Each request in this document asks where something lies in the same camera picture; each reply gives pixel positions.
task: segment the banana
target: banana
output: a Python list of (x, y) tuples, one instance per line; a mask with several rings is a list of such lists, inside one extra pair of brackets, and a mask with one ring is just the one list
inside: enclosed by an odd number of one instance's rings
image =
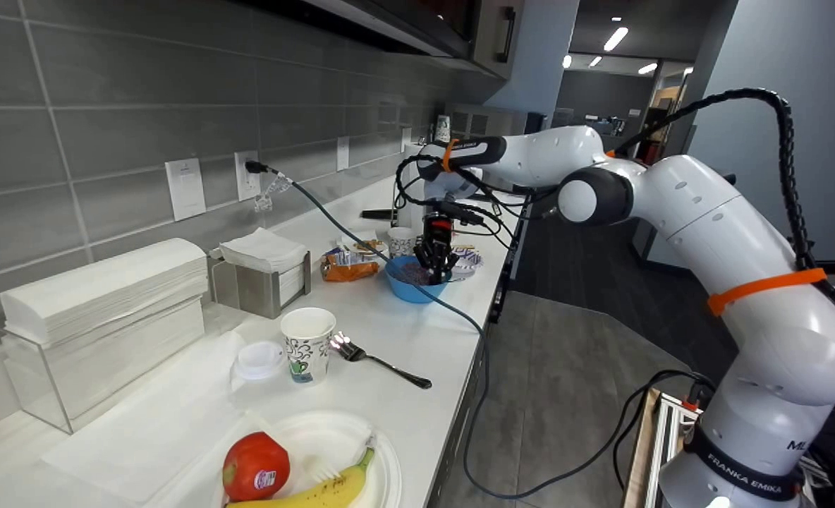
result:
[(374, 457), (375, 448), (366, 447), (359, 464), (297, 498), (230, 502), (227, 508), (348, 508), (362, 493)]

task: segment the white countertop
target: white countertop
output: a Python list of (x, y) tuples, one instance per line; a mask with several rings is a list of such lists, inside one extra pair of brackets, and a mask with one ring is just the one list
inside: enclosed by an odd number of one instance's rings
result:
[[(389, 181), (382, 181), (369, 190), (362, 190), (340, 203), (331, 213), (354, 228), (382, 228), (385, 222), (359, 221), (362, 208), (379, 208), (389, 203)], [(319, 215), (307, 213), (295, 218), (278, 228), (290, 241), (304, 242), (319, 259), (321, 252), (331, 249), (331, 241), (342, 234)], [(458, 236), (454, 246), (474, 246), (482, 256), (481, 270), (465, 282), (453, 282), (441, 300), (465, 311), (481, 324), (492, 311), (492, 300), (499, 282), (499, 270), (505, 265), (508, 252), (492, 236)], [(402, 508), (427, 505), (434, 472), (441, 467), (441, 455), (453, 428), (453, 421), (460, 409), (474, 354), (481, 345), (476, 330), (448, 313), (441, 306), (407, 306), (386, 292), (385, 276), (328, 284), (313, 276), (313, 289), (307, 297), (297, 300), (299, 306), (319, 306), (337, 313), (340, 328), (350, 334), (366, 354), (386, 359), (389, 363), (433, 378), (433, 390), (417, 390), (397, 376), (369, 363), (348, 363), (333, 359), (326, 380), (313, 387), (295, 387), (290, 380), (272, 380), (262, 387), (230, 390), (227, 380), (216, 380), (207, 387), (210, 369), (216, 378), (232, 369), (235, 347), (254, 340), (280, 340), (275, 320), (259, 320), (252, 313), (241, 313), (232, 308), (211, 306), (207, 311), (207, 335), (158, 368), (152, 376), (142, 378), (130, 387), (127, 397), (101, 414), (96, 424), (80, 428), (76, 434), (63, 434), (49, 424), (41, 424), (22, 411), (0, 421), (0, 508), (7, 505), (56, 505), (56, 508), (125, 508), (125, 505), (211, 505), (216, 499), (194, 492), (210, 492), (218, 483), (211, 472), (216, 459), (223, 459), (223, 443), (210, 447), (207, 457), (175, 457), (175, 474), (170, 483), (158, 488), (155, 498), (132, 499), (132, 493), (107, 493), (65, 469), (51, 467), (51, 451), (94, 451), (82, 448), (98, 434), (107, 434), (106, 427), (132, 427), (127, 414), (139, 411), (145, 403), (152, 403), (152, 396), (166, 396), (170, 390), (210, 393), (227, 397), (220, 403), (237, 407), (245, 421), (278, 421), (310, 409), (340, 409), (362, 414), (375, 427), (382, 437), (386, 437), (395, 459), (402, 467)], [(162, 419), (180, 419), (170, 411), (180, 411), (183, 403), (162, 403)]]

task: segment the cabinet door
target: cabinet door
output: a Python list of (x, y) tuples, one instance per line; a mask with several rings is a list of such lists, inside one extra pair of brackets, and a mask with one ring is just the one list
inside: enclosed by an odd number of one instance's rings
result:
[(519, 42), (522, 0), (481, 0), (474, 62), (505, 77)]

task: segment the ceiling light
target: ceiling light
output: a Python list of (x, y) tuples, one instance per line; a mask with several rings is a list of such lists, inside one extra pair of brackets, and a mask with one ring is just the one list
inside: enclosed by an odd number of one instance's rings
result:
[(606, 39), (605, 52), (619, 49), (627, 35), (629, 35), (629, 29), (619, 25), (616, 35)]
[(658, 67), (658, 62), (650, 62), (643, 67), (639, 67), (642, 77), (653, 73)]

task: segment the handle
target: handle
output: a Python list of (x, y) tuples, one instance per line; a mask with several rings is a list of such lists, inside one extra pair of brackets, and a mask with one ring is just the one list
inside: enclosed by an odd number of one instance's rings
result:
[(512, 39), (515, 39), (515, 22), (516, 19), (519, 19), (519, 11), (515, 6), (499, 9), (499, 25), (505, 25), (505, 45), (499, 52), (493, 52), (493, 59), (498, 62), (508, 62), (512, 59)]
[(433, 387), (429, 378), (420, 378), (420, 376), (412, 376), (412, 373), (395, 369), (392, 363), (386, 363), (386, 361), (375, 359), (375, 355), (365, 355), (365, 359), (369, 359), (369, 361), (375, 361), (375, 363), (382, 363), (382, 368), (397, 373), (402, 378), (412, 380), (412, 383), (420, 387), (420, 390), (429, 390), (429, 387)]

